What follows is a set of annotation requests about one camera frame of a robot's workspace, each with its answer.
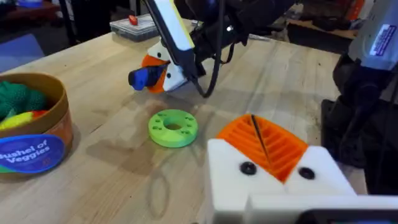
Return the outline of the white orange left gripper left finger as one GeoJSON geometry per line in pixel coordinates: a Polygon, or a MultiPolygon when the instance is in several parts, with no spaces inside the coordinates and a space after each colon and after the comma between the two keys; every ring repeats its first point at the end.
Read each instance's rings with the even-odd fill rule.
{"type": "Polygon", "coordinates": [[[282,184],[266,171],[269,162],[255,119],[245,114],[207,142],[207,223],[241,223],[251,195],[282,191],[282,184]]]}

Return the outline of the white orange left gripper right finger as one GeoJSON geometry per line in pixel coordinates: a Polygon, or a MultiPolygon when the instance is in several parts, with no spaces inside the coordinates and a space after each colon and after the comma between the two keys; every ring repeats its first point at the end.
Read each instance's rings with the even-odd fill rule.
{"type": "Polygon", "coordinates": [[[290,194],[355,195],[329,152],[311,146],[281,126],[254,115],[259,150],[252,161],[290,194]]]}

